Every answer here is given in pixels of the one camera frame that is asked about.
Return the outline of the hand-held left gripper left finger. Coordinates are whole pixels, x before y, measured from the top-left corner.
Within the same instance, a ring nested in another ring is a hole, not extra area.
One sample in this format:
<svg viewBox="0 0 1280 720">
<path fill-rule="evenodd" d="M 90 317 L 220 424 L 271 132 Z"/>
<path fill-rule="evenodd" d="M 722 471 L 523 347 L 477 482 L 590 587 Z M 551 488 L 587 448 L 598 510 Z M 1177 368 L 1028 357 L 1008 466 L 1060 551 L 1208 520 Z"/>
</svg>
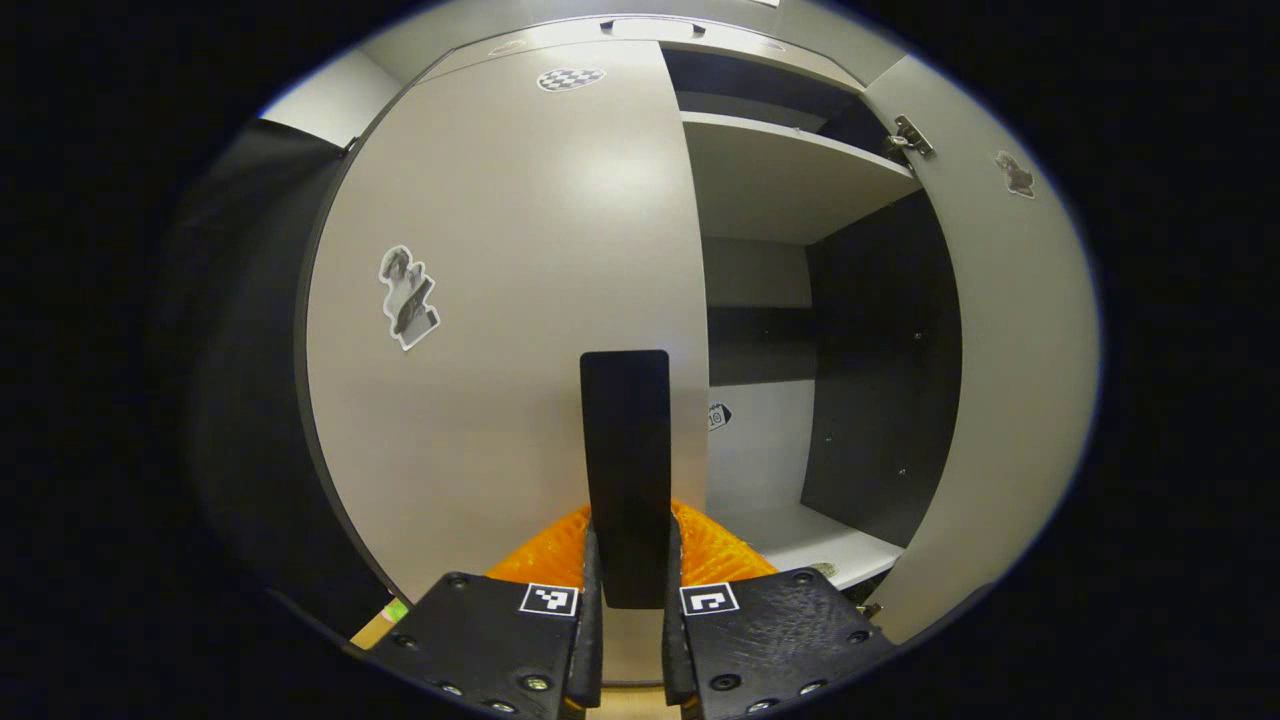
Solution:
<svg viewBox="0 0 1280 720">
<path fill-rule="evenodd" d="M 603 598 L 589 507 L 490 571 L 448 571 L 353 635 L 379 667 L 483 719 L 582 719 L 602 700 Z"/>
</svg>

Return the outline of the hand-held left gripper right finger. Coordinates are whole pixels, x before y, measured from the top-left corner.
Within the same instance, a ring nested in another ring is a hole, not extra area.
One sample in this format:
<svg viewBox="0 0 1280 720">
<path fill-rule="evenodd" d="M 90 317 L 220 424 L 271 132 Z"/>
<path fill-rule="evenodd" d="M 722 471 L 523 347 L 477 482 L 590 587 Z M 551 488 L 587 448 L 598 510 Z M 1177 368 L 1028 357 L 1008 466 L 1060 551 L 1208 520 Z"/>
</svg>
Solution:
<svg viewBox="0 0 1280 720">
<path fill-rule="evenodd" d="M 662 659 L 682 717 L 778 717 L 895 655 L 817 568 L 780 571 L 705 514 L 671 510 Z"/>
</svg>

